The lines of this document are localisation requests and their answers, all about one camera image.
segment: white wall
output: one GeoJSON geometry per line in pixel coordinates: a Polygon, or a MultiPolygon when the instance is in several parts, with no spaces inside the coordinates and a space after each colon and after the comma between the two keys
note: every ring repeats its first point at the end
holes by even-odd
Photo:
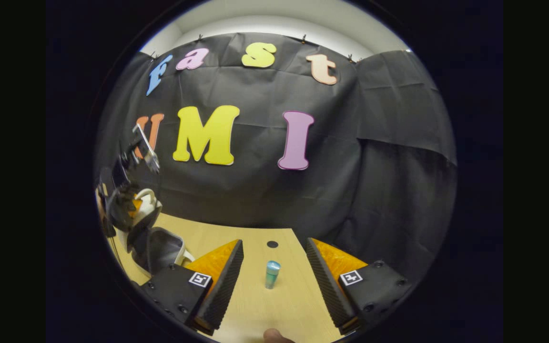
{"type": "Polygon", "coordinates": [[[325,46],[344,56],[353,54],[354,60],[373,54],[353,39],[329,28],[304,20],[270,15],[252,15],[212,22],[184,33],[175,44],[179,46],[194,41],[198,39],[199,33],[203,37],[208,37],[235,32],[277,33],[299,39],[306,35],[307,41],[325,46]]]}
{"type": "Polygon", "coordinates": [[[141,49],[162,54],[204,37],[266,32],[302,38],[353,59],[408,46],[361,9],[341,0],[211,0],[183,14],[141,49]]]}

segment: table surface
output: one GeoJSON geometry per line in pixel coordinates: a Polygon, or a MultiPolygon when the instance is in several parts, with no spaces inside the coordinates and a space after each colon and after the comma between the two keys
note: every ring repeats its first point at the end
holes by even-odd
{"type": "MultiPolygon", "coordinates": [[[[183,238],[186,249],[195,258],[229,243],[243,240],[244,260],[230,304],[219,330],[212,339],[222,343],[263,343],[262,334],[277,328],[297,343],[332,342],[340,339],[334,326],[311,265],[291,229],[235,228],[193,222],[161,213],[154,226],[165,228],[183,238]],[[268,241],[279,246],[270,248],[268,241]],[[264,287],[266,263],[281,264],[273,289],[264,287]]],[[[122,267],[129,278],[144,284],[148,276],[140,271],[131,255],[115,244],[122,267]]]]}

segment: black border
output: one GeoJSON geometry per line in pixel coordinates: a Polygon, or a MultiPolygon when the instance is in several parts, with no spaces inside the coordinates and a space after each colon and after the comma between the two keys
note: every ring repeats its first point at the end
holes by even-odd
{"type": "MultiPolygon", "coordinates": [[[[455,213],[436,262],[396,313],[361,340],[502,341],[502,4],[355,3],[398,33],[433,76],[451,116],[459,161],[455,213]]],[[[189,339],[185,328],[151,322],[147,317],[157,316],[141,314],[132,304],[138,300],[128,301],[120,289],[122,275],[111,268],[97,229],[91,185],[103,95],[131,52],[195,4],[46,2],[47,341],[189,339]]]]}

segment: black fabric backdrop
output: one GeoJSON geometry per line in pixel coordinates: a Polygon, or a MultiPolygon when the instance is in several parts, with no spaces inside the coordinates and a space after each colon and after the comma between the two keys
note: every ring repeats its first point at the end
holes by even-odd
{"type": "MultiPolygon", "coordinates": [[[[442,243],[456,192],[455,143],[444,103],[414,53],[391,51],[350,63],[337,52],[268,33],[207,37],[152,59],[139,53],[119,77],[98,132],[94,176],[111,166],[139,117],[163,113],[155,152],[161,175],[137,170],[163,212],[206,223],[293,228],[302,244],[321,239],[364,261],[382,258],[412,282],[442,243]],[[277,47],[268,68],[241,63],[254,42],[277,47]],[[208,48],[204,64],[175,69],[187,52],[208,48]],[[173,60],[149,95],[149,74],[173,60]],[[306,56],[325,54],[335,85],[312,78],[306,56]],[[177,111],[196,106],[203,124],[218,106],[234,120],[234,164],[172,159],[177,111]],[[303,111],[309,128],[306,170],[282,170],[284,111],[303,111]]],[[[146,124],[146,135],[150,132],[146,124]]]]}

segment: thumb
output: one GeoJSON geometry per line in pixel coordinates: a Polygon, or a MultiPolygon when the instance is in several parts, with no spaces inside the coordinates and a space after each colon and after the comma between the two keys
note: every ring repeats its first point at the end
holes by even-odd
{"type": "Polygon", "coordinates": [[[295,343],[291,339],[285,338],[277,329],[268,329],[264,332],[264,343],[295,343]]]}

